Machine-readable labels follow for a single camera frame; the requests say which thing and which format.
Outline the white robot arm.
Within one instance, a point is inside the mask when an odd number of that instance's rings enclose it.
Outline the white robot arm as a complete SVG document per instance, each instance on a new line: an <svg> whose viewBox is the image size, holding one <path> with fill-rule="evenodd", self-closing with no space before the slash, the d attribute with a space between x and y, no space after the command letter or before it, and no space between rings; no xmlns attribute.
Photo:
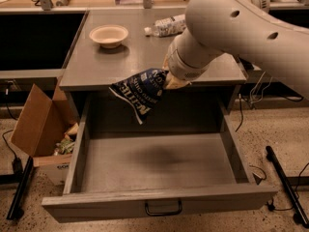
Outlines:
<svg viewBox="0 0 309 232"><path fill-rule="evenodd" d="M309 29L268 11L269 0L190 0L186 28L168 48L170 75L186 83L229 53L309 99Z"/></svg>

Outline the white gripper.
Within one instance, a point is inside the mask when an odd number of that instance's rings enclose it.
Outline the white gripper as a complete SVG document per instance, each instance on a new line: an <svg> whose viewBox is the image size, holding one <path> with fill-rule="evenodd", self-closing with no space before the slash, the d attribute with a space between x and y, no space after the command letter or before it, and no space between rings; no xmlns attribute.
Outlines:
<svg viewBox="0 0 309 232"><path fill-rule="evenodd" d="M171 43L164 59L163 69L168 71L163 88L166 90L180 89L190 84L189 81L200 77L207 69L195 68L186 64L180 57L177 47Z"/></svg>

